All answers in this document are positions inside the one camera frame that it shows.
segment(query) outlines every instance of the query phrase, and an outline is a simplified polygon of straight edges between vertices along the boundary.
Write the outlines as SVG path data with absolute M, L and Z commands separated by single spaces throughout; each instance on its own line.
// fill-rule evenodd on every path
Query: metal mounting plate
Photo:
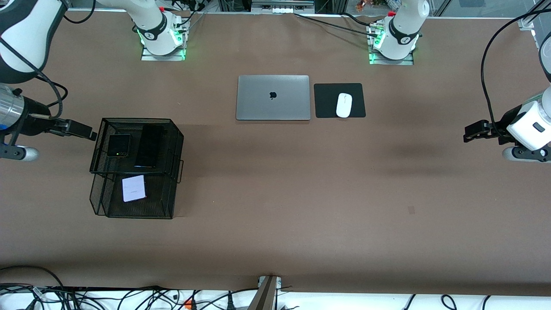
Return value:
M 172 53 L 166 55 L 153 55 L 144 46 L 142 49 L 143 61 L 183 61 L 186 59 L 187 39 L 190 34 L 190 21 L 188 20 L 179 30 L 184 30 L 182 34 L 177 34 L 176 38 L 182 40 L 182 45 L 178 46 Z
M 365 27 L 365 30 L 368 33 L 380 34 L 383 29 L 383 25 L 379 23 L 371 23 L 369 26 Z M 392 60 L 388 59 L 381 54 L 378 50 L 373 48 L 375 40 L 372 36 L 367 36 L 368 39 L 368 51 L 369 51 L 369 64 L 371 65 L 397 65 L 397 66 L 412 66 L 413 65 L 413 52 L 410 52 L 408 56 L 401 60 Z

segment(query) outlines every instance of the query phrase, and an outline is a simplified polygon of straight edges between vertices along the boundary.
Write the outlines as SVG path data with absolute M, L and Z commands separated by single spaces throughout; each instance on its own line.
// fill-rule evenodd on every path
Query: mesh basket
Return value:
M 155 168 L 134 167 L 143 125 L 164 128 Z M 130 134 L 128 157 L 108 157 L 109 136 Z M 181 178 L 183 134 L 170 119 L 102 119 L 90 172 L 94 174 L 90 203 L 97 215 L 122 218 L 172 218 L 176 186 Z M 122 179 L 144 175 L 145 195 L 122 200 Z

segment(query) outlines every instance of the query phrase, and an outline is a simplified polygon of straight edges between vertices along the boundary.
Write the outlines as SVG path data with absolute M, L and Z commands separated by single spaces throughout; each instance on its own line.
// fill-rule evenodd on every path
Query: black mouse pad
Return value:
M 327 119 L 337 116 L 337 100 L 340 93 L 352 96 L 349 117 L 365 117 L 364 90 L 361 83 L 314 84 L 316 117 Z

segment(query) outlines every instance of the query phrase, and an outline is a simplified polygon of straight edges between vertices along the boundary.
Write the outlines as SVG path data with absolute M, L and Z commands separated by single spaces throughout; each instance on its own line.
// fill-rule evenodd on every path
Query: white card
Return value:
M 143 175 L 122 179 L 122 201 L 129 202 L 145 198 Z

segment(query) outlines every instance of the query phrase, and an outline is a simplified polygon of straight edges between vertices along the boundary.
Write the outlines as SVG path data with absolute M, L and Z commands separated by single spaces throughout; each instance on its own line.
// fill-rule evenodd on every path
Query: black smartphone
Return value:
M 107 156 L 127 157 L 130 153 L 130 140 L 130 135 L 110 135 Z
M 134 167 L 157 167 L 163 131 L 164 127 L 161 125 L 143 125 Z

